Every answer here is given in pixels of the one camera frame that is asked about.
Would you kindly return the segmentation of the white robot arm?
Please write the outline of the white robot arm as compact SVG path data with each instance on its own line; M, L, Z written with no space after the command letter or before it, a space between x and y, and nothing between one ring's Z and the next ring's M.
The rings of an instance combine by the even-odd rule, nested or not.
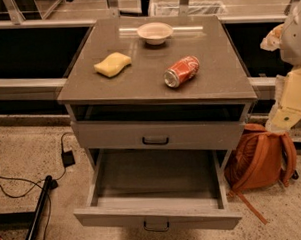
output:
M289 131L301 119L301 0L292 5L286 20L261 41L266 51L278 49L292 69L275 82L275 104L266 127L271 132Z

